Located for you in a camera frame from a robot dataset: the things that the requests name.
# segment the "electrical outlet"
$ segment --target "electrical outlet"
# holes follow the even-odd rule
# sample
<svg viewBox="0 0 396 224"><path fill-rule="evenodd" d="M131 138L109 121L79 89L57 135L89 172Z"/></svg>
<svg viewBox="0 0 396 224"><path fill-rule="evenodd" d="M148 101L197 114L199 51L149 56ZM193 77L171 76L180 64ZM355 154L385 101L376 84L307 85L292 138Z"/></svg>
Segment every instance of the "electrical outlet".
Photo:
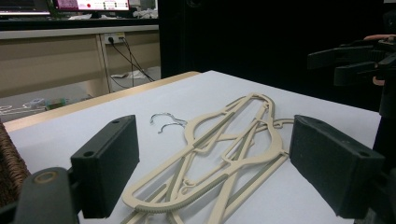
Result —
<svg viewBox="0 0 396 224"><path fill-rule="evenodd" d="M111 44L111 42L108 40L110 37L113 38L114 44L122 43L122 38L125 38L125 33L118 32L105 34L105 44Z"/></svg>

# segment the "floor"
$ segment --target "floor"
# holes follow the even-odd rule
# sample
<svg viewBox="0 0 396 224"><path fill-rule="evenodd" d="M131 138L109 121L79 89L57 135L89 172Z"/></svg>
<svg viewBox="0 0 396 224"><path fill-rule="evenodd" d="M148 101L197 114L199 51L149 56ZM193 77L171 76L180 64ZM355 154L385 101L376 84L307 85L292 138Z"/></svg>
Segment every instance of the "floor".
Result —
<svg viewBox="0 0 396 224"><path fill-rule="evenodd" d="M145 73L152 79L161 78L161 67L151 67ZM113 91L122 91L150 82L149 78L136 71L125 77L111 78ZM0 98L0 120L2 122L21 119L59 106L71 105L92 98L86 92L86 83L34 91L25 94Z"/></svg>

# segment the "desk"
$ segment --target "desk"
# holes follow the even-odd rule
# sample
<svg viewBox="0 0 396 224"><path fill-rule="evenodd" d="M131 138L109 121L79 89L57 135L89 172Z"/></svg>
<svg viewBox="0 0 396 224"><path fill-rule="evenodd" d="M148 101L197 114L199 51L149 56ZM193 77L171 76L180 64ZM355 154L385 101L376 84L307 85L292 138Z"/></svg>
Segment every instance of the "desk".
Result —
<svg viewBox="0 0 396 224"><path fill-rule="evenodd" d="M0 51L6 52L0 55L0 98L83 81L92 97L112 92L108 77L131 71L131 65L105 44L106 33L125 33L132 54L143 68L161 65L157 24L80 28L77 21L54 23L58 28L39 26L42 30L0 32ZM73 26L59 28L67 24ZM128 55L129 51L122 47L118 45Z"/></svg>
<svg viewBox="0 0 396 224"><path fill-rule="evenodd" d="M69 105L29 118L6 122L5 126L31 173L44 168L70 168L70 156L111 120L136 115L140 162L127 187L185 146L183 129L151 126L153 114L169 112L179 119L218 111L251 92L265 94L276 104L276 118L304 115L321 119L372 147L380 116L372 111L319 100L290 91L209 71L162 79L126 91ZM284 148L290 145L291 127L282 135ZM186 223L203 223L207 207L184 216ZM120 223L132 209L119 200L107 219L83 219L81 223ZM166 223L161 215L152 223ZM337 217L315 189L287 160L236 210L226 223L352 224Z"/></svg>

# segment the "black curtain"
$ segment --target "black curtain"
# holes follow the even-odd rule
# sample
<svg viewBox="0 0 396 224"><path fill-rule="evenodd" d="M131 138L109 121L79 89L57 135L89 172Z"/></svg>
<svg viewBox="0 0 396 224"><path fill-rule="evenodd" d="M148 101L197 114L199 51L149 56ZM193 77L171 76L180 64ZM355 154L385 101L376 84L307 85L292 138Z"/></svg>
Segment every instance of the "black curtain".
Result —
<svg viewBox="0 0 396 224"><path fill-rule="evenodd" d="M162 76L215 70L280 89L378 111L381 88L334 87L333 67L309 53L384 34L377 0L159 0Z"/></svg>

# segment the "wooden table edge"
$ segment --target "wooden table edge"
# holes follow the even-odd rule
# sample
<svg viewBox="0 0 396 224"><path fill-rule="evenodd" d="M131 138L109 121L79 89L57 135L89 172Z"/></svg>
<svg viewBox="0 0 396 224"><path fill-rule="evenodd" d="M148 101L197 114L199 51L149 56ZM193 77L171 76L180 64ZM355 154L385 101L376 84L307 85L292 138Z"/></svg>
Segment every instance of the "wooden table edge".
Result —
<svg viewBox="0 0 396 224"><path fill-rule="evenodd" d="M14 120L5 122L4 126L6 127L7 132L10 133L10 132L17 131L19 129L35 125L37 123L40 123L40 122L43 122L43 121L46 121L49 119L56 119L56 118L59 118L64 115L89 108L91 106L100 105L100 104L103 104L106 102L110 102L112 100L119 99L121 97L130 96L130 95L138 94L143 91L152 90L154 88L161 87L163 85L166 85L166 84L169 84L172 82L176 82L176 81L179 81L184 78L193 77L198 74L200 74L200 73L192 71L192 72L187 72L187 73L183 73L180 75L176 75L173 77L163 78L163 79L160 79L160 80L157 80L154 82L150 82L150 83L147 83L144 85L140 85L137 87L133 87L133 88L130 88L127 90L112 92L110 94L95 97L95 98L92 98L87 101L63 106L63 107L60 107L57 109L53 109L53 110L46 111L43 113L35 114L35 115L28 116L28 117L21 118L21 119L14 119Z"/></svg>

